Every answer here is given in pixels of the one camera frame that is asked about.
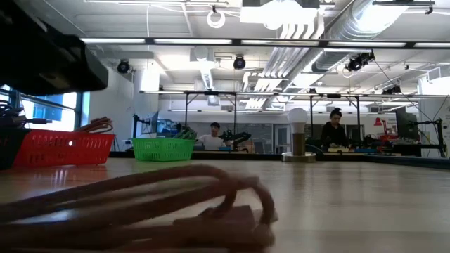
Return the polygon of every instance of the red basket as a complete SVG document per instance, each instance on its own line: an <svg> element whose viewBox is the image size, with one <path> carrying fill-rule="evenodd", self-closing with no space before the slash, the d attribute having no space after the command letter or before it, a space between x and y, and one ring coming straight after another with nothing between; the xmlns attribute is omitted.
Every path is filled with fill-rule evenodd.
<svg viewBox="0 0 450 253"><path fill-rule="evenodd" d="M103 164L114 134L32 130L26 135L15 158L15 166Z"/></svg>

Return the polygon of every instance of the lamp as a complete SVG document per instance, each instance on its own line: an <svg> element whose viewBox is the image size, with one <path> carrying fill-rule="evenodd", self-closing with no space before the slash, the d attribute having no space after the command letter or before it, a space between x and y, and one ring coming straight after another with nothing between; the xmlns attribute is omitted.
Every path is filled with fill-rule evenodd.
<svg viewBox="0 0 450 253"><path fill-rule="evenodd" d="M283 154L284 162L315 162L315 155L306 155L304 126L308 121L308 114L302 108L294 108L288 113L290 131L292 132L292 152Z"/></svg>
<svg viewBox="0 0 450 253"><path fill-rule="evenodd" d="M380 118L376 118L375 119L375 124L373 126L375 127L381 127L383 124L381 123L381 119Z"/></svg>

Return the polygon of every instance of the plastic basket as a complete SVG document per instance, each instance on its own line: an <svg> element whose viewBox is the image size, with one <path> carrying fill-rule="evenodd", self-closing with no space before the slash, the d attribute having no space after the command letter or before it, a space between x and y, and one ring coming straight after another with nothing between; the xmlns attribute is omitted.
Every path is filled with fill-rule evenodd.
<svg viewBox="0 0 450 253"><path fill-rule="evenodd" d="M49 167L56 165L103 164L114 134L32 130L22 142L15 166Z"/></svg>
<svg viewBox="0 0 450 253"><path fill-rule="evenodd" d="M134 157L139 161L189 160L194 140L177 138L133 138Z"/></svg>
<svg viewBox="0 0 450 253"><path fill-rule="evenodd" d="M0 169L13 166L24 137L29 129L0 129Z"/></svg>

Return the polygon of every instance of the lamp base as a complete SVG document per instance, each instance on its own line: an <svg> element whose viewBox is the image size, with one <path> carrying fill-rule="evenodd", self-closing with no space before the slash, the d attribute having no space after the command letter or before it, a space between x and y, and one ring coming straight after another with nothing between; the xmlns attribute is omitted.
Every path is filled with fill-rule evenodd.
<svg viewBox="0 0 450 253"><path fill-rule="evenodd" d="M283 162L315 162L316 155L314 153L306 153L304 155L293 155L291 152L281 154Z"/></svg>

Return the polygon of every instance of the dark hair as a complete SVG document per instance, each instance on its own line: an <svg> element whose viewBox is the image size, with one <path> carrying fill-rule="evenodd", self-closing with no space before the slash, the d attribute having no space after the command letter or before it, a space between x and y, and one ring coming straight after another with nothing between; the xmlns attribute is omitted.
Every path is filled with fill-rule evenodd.
<svg viewBox="0 0 450 253"><path fill-rule="evenodd" d="M216 127L216 128L218 128L218 129L220 129L220 125L219 125L219 123L217 123L217 122L211 123L210 127Z"/></svg>
<svg viewBox="0 0 450 253"><path fill-rule="evenodd" d="M340 108L334 108L330 113L330 119L334 116L338 115L339 117L342 117L342 113L340 112Z"/></svg>

